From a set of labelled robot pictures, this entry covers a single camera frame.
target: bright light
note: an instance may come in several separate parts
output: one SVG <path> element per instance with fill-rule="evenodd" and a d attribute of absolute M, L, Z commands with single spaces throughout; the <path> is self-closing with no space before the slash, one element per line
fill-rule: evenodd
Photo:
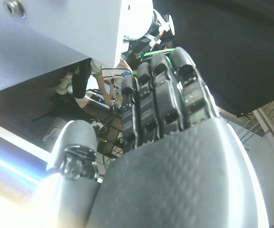
<path fill-rule="evenodd" d="M 2 161 L 0 159 L 0 166 L 9 170 L 10 172 L 14 173 L 14 174 L 17 174 L 18 176 L 22 177 L 23 179 L 35 184 L 35 185 L 38 185 L 39 184 L 39 180 L 36 180 L 34 179 L 33 177 L 30 177 L 29 175 L 19 171 L 18 169 L 16 169 L 15 167 L 11 166 L 10 164 L 7 164 L 6 162 Z"/>

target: black backdrop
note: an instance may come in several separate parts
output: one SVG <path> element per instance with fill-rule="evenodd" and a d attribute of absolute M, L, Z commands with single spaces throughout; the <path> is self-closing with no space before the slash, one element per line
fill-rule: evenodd
<path fill-rule="evenodd" d="M 274 100 L 274 0 L 153 0 L 215 101 L 235 114 Z"/>

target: equipment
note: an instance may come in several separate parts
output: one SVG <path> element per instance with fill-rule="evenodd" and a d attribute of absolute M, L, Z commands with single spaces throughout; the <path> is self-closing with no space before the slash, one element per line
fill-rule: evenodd
<path fill-rule="evenodd" d="M 62 130 L 48 164 L 49 171 L 60 173 L 53 224 L 60 228 L 269 227 L 248 155 L 231 126 L 219 117 L 193 60 L 180 47 L 168 58 L 153 55 L 150 64 L 138 69 L 138 79 L 124 81 L 123 107 L 131 120 L 123 118 L 123 125 L 132 123 L 132 129 L 138 130 L 133 131 L 135 143 L 110 163 L 101 184 L 96 182 L 96 138 L 91 126 L 74 121 Z M 138 113 L 146 94 L 155 110 L 148 112 L 147 121 Z M 151 129 L 161 130 L 148 140 L 152 123 Z M 131 134 L 123 136 L 132 142 Z"/>

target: metal bolt head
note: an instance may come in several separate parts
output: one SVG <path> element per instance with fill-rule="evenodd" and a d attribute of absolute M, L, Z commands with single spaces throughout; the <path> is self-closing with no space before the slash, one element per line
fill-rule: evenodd
<path fill-rule="evenodd" d="M 5 0 L 4 8 L 6 12 L 13 17 L 23 17 L 24 9 L 19 1 L 17 0 Z"/>

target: wall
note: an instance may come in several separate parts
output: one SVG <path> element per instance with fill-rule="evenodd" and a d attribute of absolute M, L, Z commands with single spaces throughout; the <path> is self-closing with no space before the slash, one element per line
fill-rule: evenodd
<path fill-rule="evenodd" d="M 235 123 L 229 123 L 236 132 L 241 128 Z M 240 133 L 239 136 L 242 137 L 245 133 L 246 130 Z M 269 223 L 270 226 L 272 226 L 274 225 L 274 137 L 270 132 L 266 133 L 263 137 L 254 135 L 244 144 L 244 147 L 246 148 L 260 181 Z"/>

